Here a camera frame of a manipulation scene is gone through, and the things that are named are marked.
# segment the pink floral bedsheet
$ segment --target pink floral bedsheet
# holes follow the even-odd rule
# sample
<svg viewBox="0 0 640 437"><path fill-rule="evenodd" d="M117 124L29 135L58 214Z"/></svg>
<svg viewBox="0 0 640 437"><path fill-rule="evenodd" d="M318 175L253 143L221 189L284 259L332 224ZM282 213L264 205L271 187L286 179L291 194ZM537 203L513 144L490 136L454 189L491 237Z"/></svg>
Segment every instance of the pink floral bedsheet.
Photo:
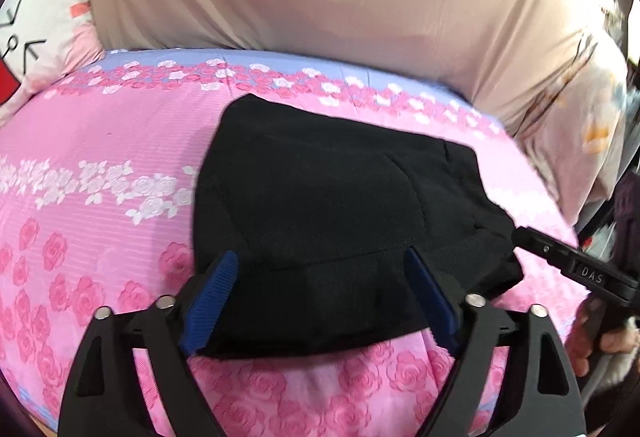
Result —
<svg viewBox="0 0 640 437"><path fill-rule="evenodd" d="M0 367L51 427L94 310L145 308L192 273L196 173L222 110L247 92L468 144L488 196L516 224L575 243L500 125L437 85L258 52L111 54L36 96L0 130ZM518 256L526 278L497 303L542 303L566 335L584 290ZM504 361L497 352L475 430L495 404ZM145 354L136 362L152 420L172 435ZM191 368L230 437L401 437L414 435L451 362L424 331L335 355L196 357Z"/></svg>

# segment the metal pin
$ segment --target metal pin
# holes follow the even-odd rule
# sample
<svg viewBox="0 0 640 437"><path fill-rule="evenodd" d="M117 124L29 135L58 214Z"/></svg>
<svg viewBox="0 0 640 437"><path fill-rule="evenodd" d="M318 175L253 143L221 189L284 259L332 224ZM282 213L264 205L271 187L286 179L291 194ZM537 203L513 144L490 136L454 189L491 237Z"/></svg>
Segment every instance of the metal pin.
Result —
<svg viewBox="0 0 640 437"><path fill-rule="evenodd" d="M109 316L111 316L111 314L112 314L111 308L107 306L98 307L95 310L94 318L97 320L104 320L105 318L108 318Z"/></svg>
<svg viewBox="0 0 640 437"><path fill-rule="evenodd" d="M486 300L484 298L484 296L479 295L479 294L467 294L465 301L471 306L471 307L484 307L486 305Z"/></svg>
<svg viewBox="0 0 640 437"><path fill-rule="evenodd" d="M175 298L170 294L165 294L156 300L156 307L159 309L169 309L175 305Z"/></svg>
<svg viewBox="0 0 640 437"><path fill-rule="evenodd" d="M531 313L538 318L546 318L549 316L549 311L546 310L546 307L539 304L533 304L530 309Z"/></svg>

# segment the black fabric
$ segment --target black fabric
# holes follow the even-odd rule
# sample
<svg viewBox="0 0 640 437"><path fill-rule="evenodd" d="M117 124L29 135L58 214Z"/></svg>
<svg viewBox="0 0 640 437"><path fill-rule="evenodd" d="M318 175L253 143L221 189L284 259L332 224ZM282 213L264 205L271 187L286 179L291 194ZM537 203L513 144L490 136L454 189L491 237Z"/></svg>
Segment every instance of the black fabric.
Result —
<svg viewBox="0 0 640 437"><path fill-rule="evenodd" d="M522 279L513 229L466 146L245 96L196 187L197 271L228 249L241 265L206 354L324 353L417 331L404 252L453 277L447 297L495 297Z"/></svg>

